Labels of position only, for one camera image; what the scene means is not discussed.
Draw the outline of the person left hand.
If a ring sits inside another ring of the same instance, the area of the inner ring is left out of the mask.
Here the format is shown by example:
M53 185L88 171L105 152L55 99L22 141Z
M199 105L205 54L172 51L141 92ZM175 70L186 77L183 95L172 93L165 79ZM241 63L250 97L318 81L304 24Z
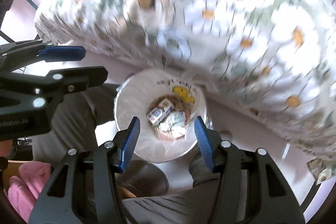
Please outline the person left hand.
M0 157L7 157L11 153L13 146L12 140L5 140L0 142Z

